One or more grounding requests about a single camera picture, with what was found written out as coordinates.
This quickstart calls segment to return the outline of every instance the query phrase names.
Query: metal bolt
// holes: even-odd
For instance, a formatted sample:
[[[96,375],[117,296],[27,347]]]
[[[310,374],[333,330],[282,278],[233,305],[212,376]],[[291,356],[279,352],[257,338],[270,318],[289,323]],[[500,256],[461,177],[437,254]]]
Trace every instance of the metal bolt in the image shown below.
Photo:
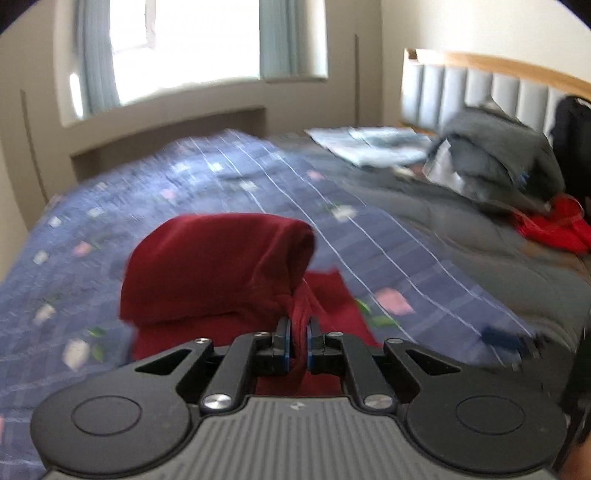
[[[223,410],[232,403],[232,397],[225,393],[214,393],[203,399],[203,406],[211,410]]]
[[[363,403],[366,407],[372,408],[374,410],[385,410],[386,408],[390,408],[392,405],[394,405],[394,399],[388,395],[377,393],[365,397],[363,399]]]

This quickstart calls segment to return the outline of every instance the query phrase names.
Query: gray ribbed plate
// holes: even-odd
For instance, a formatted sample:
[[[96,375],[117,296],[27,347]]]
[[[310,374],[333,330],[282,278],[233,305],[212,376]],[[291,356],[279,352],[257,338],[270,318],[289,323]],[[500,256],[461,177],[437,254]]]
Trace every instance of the gray ribbed plate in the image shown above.
[[[174,459],[128,478],[466,480],[470,476],[419,454],[395,420],[361,413],[347,398],[253,397],[237,413],[206,419]],[[521,478],[555,479],[545,470]],[[50,472],[45,479],[71,477]]]

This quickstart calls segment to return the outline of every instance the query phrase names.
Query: dark red towel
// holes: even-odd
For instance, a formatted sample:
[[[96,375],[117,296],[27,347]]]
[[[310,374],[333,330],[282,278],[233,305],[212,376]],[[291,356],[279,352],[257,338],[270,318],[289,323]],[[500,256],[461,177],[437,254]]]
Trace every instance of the dark red towel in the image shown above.
[[[306,374],[306,326],[375,341],[339,273],[306,272],[311,227],[257,213],[184,215],[161,225],[135,249],[121,292],[121,318],[138,328],[135,359],[194,338],[228,345],[243,333],[292,321],[295,362],[285,378],[260,379],[257,392],[331,395],[338,379]]]

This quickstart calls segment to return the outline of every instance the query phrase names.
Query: bed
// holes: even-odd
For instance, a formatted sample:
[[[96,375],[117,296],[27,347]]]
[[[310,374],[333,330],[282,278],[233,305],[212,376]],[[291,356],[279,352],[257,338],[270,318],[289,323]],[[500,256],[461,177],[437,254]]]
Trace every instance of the bed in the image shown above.
[[[0,478],[43,472],[28,422],[44,398],[129,360],[133,332],[118,319],[126,260],[181,213],[267,212],[308,222],[317,237],[310,267],[339,268],[377,340],[401,336],[473,364],[516,360],[484,345],[480,332],[534,328],[414,228],[306,158],[226,131],[170,144],[52,201],[0,286]],[[384,292],[396,298],[396,314]]]
[[[405,51],[401,125],[436,135],[464,105],[492,98],[508,115],[551,141],[554,112],[566,94],[591,98],[591,85],[540,66],[478,54]],[[289,153],[364,202],[405,219],[425,233],[455,265],[529,325],[575,349],[589,322],[589,256],[530,242],[506,222],[481,213],[448,189],[400,177],[387,169],[361,170],[335,161],[305,133],[274,137]]]

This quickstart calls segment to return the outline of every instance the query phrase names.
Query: black bag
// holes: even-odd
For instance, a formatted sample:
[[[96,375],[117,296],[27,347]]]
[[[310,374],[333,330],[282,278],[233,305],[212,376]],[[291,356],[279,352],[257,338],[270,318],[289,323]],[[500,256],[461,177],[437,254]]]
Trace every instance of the black bag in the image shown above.
[[[566,193],[575,197],[591,219],[591,103],[567,96],[556,107],[552,130],[554,155],[562,170]]]

